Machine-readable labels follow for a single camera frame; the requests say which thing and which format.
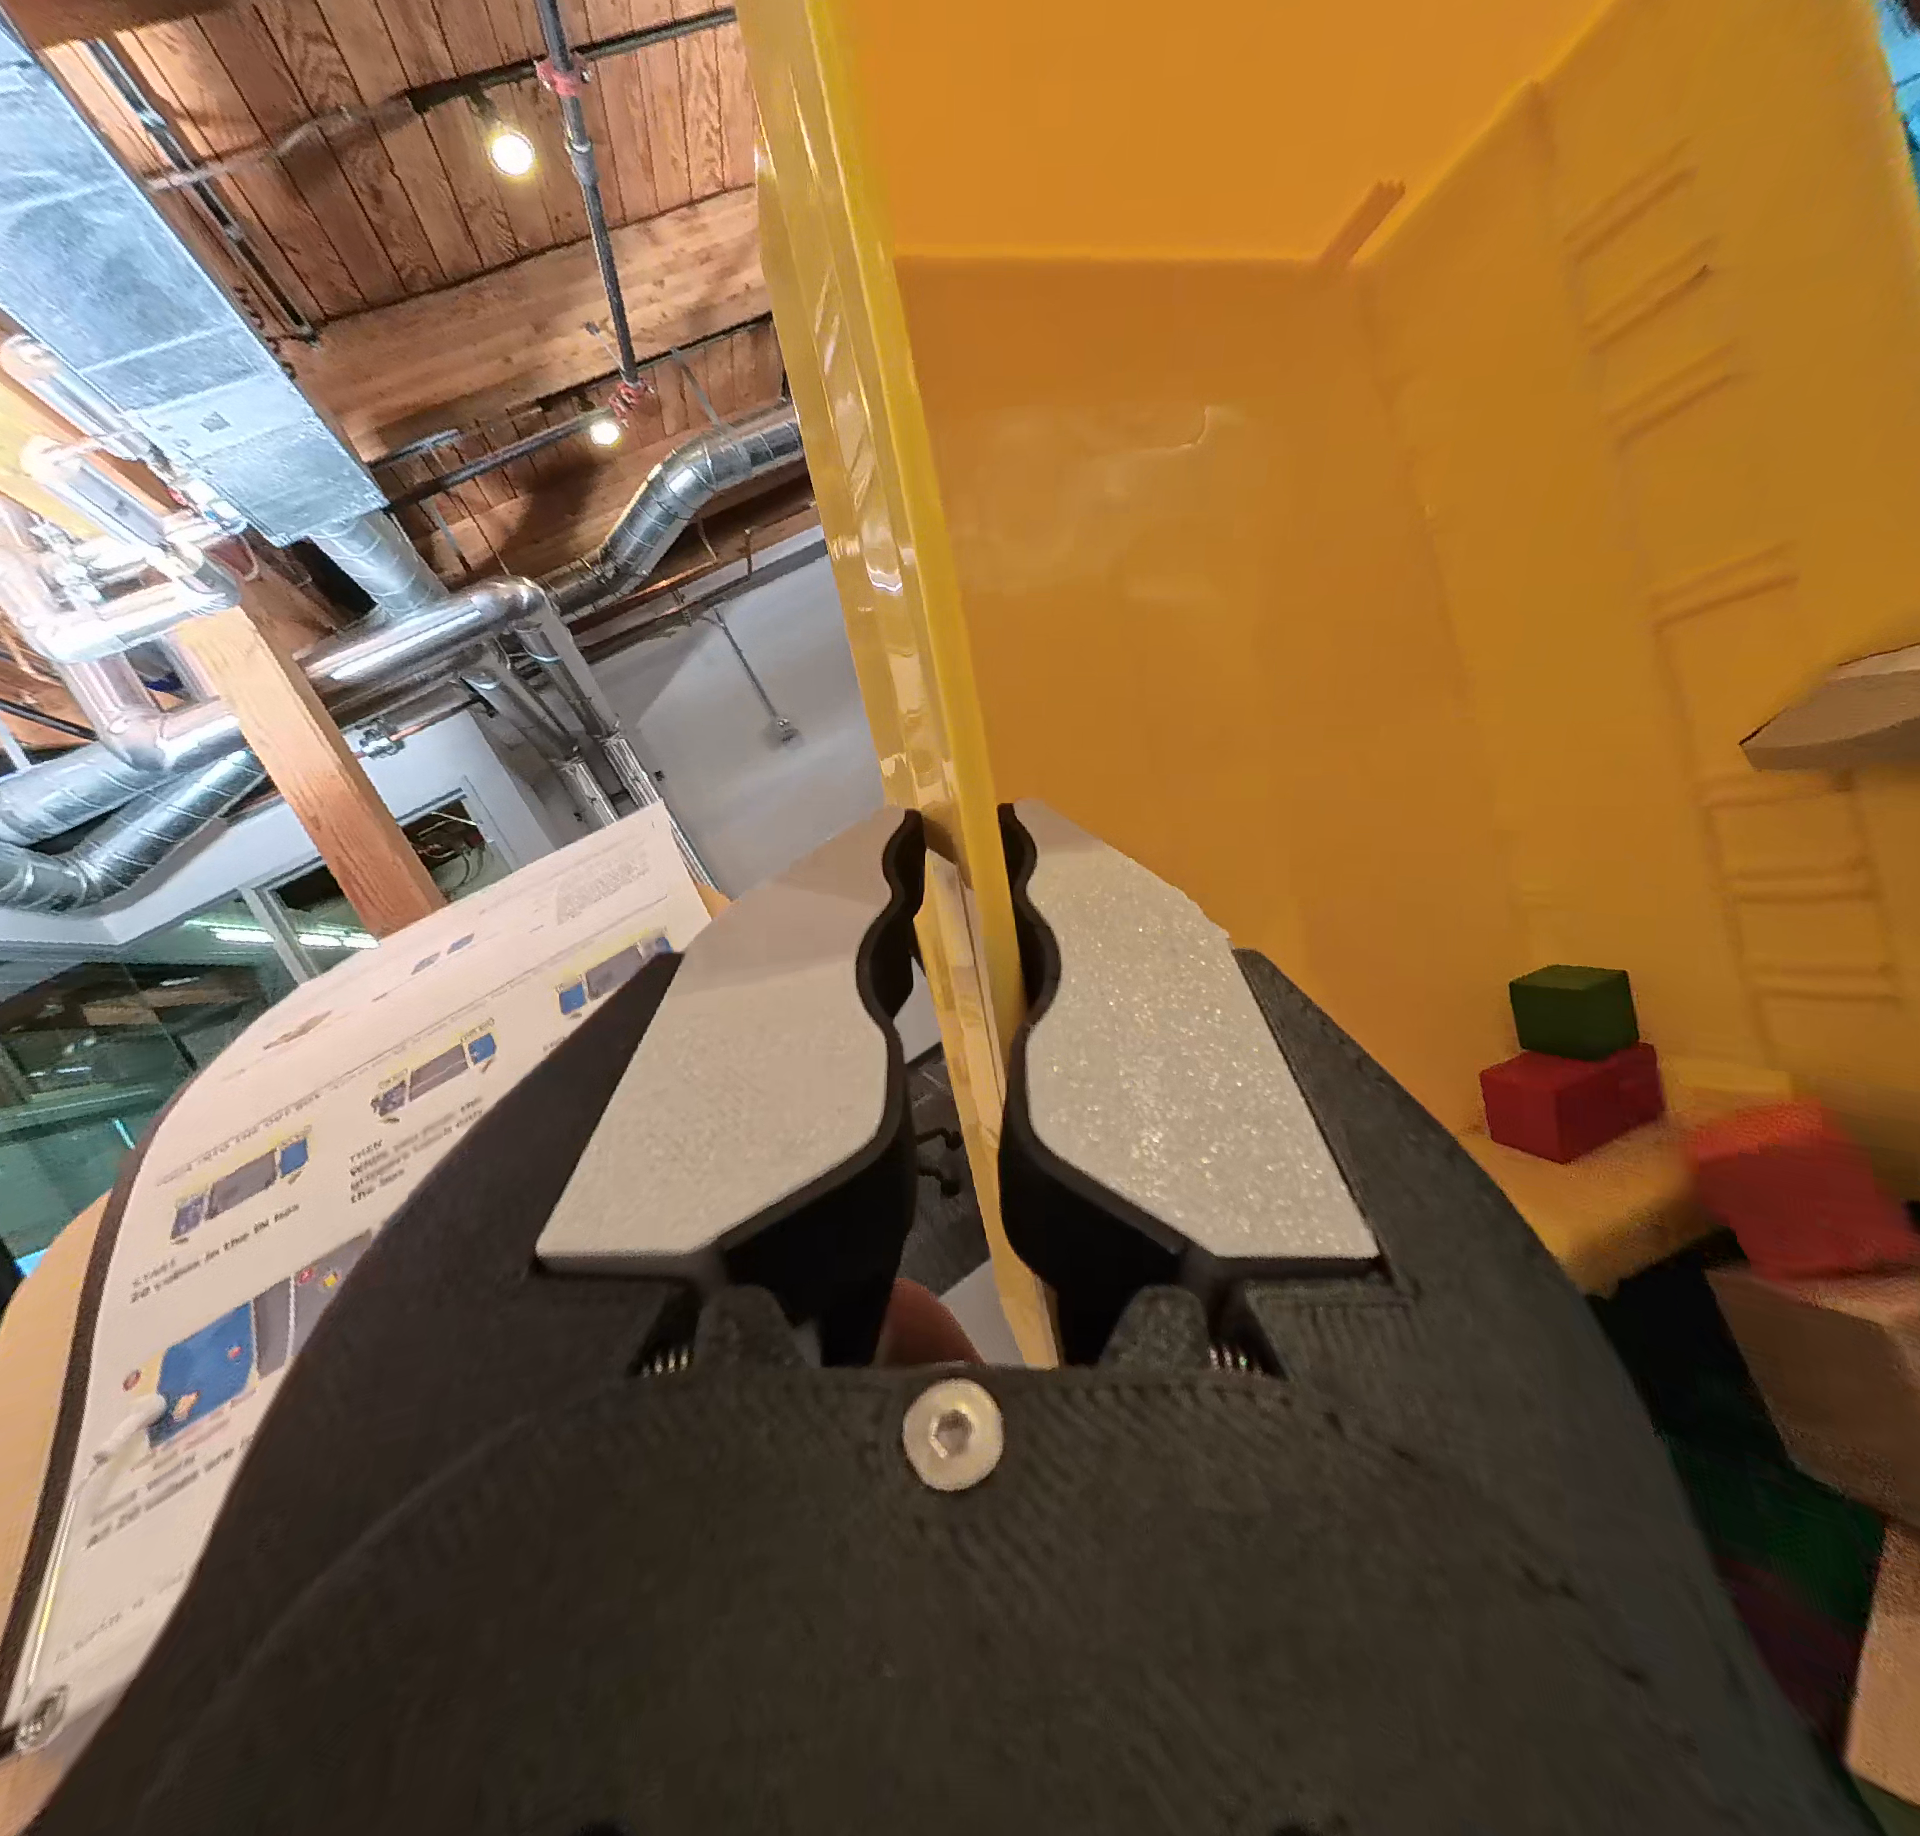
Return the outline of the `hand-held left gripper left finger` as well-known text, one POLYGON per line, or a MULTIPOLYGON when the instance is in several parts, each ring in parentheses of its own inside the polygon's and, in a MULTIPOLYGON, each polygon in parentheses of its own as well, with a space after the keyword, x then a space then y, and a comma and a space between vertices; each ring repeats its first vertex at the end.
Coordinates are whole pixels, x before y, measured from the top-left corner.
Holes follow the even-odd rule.
POLYGON ((875 811, 696 935, 540 1230, 566 1276, 759 1288, 863 1367, 914 1224, 895 1017, 914 980, 919 811, 875 811))

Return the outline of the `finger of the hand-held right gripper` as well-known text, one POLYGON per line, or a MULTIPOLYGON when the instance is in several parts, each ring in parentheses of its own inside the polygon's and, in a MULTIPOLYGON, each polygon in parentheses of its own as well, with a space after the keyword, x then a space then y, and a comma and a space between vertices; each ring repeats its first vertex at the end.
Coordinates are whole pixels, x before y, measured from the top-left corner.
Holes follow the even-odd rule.
POLYGON ((1739 741, 1761 772, 1847 772, 1917 759, 1917 644, 1841 664, 1739 741))

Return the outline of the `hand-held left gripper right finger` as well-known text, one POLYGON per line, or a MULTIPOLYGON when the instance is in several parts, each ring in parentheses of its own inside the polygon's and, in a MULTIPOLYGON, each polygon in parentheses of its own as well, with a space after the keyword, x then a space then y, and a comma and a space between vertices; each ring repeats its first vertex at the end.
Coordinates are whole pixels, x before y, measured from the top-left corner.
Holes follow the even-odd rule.
POLYGON ((1379 1243, 1229 935, 1039 798, 999 811, 1027 1012, 1001 1217, 1090 1367, 1144 1291, 1209 1330, 1245 1288, 1379 1274, 1379 1243))

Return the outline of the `small red cube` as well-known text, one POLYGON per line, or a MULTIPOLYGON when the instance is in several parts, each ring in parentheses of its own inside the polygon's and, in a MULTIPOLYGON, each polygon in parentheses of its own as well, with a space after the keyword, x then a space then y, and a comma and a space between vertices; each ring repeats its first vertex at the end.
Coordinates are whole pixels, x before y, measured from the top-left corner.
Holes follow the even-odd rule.
POLYGON ((1559 1165, 1656 1123, 1668 1105, 1646 1041, 1600 1059, 1514 1054, 1483 1068, 1478 1087, 1495 1143, 1559 1165))

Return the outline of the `small green cube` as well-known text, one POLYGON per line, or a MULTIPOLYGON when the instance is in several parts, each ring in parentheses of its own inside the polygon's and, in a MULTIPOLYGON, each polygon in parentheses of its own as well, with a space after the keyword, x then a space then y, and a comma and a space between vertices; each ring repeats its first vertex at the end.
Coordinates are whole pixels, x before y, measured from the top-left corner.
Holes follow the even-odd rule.
POLYGON ((1506 983, 1517 1048, 1569 1060, 1605 1060, 1641 1041, 1628 972, 1547 965, 1506 983))

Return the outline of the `large red cube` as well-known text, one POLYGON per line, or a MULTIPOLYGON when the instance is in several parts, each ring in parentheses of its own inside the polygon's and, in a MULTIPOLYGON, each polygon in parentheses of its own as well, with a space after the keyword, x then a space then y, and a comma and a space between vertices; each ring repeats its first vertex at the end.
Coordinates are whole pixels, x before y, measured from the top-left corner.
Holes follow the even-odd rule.
POLYGON ((1765 1279, 1913 1270, 1917 1232, 1820 1103, 1760 1103, 1689 1132, 1693 1197, 1765 1279))

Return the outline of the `yellow plastic box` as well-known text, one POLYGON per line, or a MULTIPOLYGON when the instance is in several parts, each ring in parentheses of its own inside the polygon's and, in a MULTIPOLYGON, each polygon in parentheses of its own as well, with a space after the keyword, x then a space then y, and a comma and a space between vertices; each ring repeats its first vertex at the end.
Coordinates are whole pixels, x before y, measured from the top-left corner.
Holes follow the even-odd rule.
POLYGON ((1916 186, 1875 0, 735 0, 765 281, 1020 1353, 1039 797, 1457 1134, 1628 972, 1679 1114, 1916 1193, 1916 186))

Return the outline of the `large wooden cube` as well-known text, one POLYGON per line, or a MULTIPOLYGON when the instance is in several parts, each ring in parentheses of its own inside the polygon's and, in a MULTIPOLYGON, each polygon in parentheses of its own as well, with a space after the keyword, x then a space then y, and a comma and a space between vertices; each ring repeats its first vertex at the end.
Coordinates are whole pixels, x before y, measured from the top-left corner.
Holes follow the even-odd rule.
POLYGON ((1794 1465, 1916 1530, 1917 1274, 1722 1266, 1710 1289, 1794 1465))
POLYGON ((1885 1834, 1917 1832, 1917 1539, 1889 1528, 1860 1643, 1845 1767, 1885 1834))

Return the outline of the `green plastic box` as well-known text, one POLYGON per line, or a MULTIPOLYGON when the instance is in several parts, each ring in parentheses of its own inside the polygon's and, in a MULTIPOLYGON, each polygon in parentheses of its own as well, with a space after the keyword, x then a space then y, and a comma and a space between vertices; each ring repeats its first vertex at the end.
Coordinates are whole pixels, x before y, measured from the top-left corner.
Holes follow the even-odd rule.
POLYGON ((1794 1465, 1760 1412, 1710 1402, 1654 1424, 1764 1667, 1845 1771, 1884 1517, 1794 1465))

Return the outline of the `printed instruction board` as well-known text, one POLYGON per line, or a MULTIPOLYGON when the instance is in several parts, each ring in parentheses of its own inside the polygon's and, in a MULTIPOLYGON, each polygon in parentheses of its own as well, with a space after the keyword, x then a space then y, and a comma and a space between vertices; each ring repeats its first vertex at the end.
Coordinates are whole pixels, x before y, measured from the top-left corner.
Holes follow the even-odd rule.
POLYGON ((420 1181, 708 903, 653 805, 303 983, 163 1105, 4 1318, 4 1752, 105 1710, 420 1181))

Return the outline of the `silver insulated pipes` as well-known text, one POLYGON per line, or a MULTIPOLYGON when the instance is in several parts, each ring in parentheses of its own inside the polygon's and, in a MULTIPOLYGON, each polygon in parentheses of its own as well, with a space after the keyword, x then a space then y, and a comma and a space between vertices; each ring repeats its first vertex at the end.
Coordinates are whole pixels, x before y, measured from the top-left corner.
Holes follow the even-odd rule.
MULTIPOLYGON (((133 649, 178 644, 180 630, 246 611, 217 555, 224 521, 178 509, 150 521, 156 544, 107 524, 65 552, 44 549, 33 521, 25 508, 4 509, 4 614, 66 684, 94 741, 4 779, 2 901, 62 914, 137 884, 267 764, 228 697, 164 712, 128 661, 133 649)), ((289 666, 299 704, 322 714, 341 698, 450 674, 470 652, 513 632, 564 636, 537 582, 503 576, 448 592, 382 509, 297 530, 296 540, 370 599, 357 623, 289 666)))

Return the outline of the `black ceiling pipe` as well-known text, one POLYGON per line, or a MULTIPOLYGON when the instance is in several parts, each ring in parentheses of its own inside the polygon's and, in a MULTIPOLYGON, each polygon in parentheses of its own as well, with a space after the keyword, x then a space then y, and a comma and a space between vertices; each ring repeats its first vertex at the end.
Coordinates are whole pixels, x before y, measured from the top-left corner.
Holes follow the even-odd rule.
POLYGON ((608 406, 614 420, 625 427, 634 418, 640 395, 640 370, 627 300, 618 271, 612 230, 605 208, 598 147, 585 117, 587 71, 568 39, 562 0, 532 0, 532 9, 540 30, 534 78, 560 109, 564 150, 583 200, 587 238, 610 327, 614 387, 608 396, 608 406))

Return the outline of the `wooden support post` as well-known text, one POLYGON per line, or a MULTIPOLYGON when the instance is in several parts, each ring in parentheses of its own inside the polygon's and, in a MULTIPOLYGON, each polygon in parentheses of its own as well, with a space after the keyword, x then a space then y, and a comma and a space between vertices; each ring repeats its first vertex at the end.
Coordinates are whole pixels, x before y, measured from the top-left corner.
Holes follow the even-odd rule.
POLYGON ((394 937, 439 913, 445 897, 285 642, 244 606, 193 616, 178 636, 364 930, 394 937))

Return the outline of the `round corrugated silver duct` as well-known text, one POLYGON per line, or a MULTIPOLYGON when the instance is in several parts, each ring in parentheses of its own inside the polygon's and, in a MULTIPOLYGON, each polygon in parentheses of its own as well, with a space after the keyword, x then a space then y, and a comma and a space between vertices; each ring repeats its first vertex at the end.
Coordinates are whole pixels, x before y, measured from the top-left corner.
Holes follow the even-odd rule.
POLYGON ((660 567, 709 503, 802 464, 803 430, 791 400, 690 436, 640 481, 590 555, 542 581, 553 608, 569 623, 625 597, 660 567))

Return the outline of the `rectangular silver air duct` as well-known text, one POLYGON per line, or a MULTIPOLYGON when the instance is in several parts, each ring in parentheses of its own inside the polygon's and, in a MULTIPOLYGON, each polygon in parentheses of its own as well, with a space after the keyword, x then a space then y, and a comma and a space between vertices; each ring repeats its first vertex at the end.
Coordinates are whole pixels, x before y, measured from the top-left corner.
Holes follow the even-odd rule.
POLYGON ((2 301, 186 480, 283 546, 382 512, 307 400, 25 39, 2 22, 2 301))

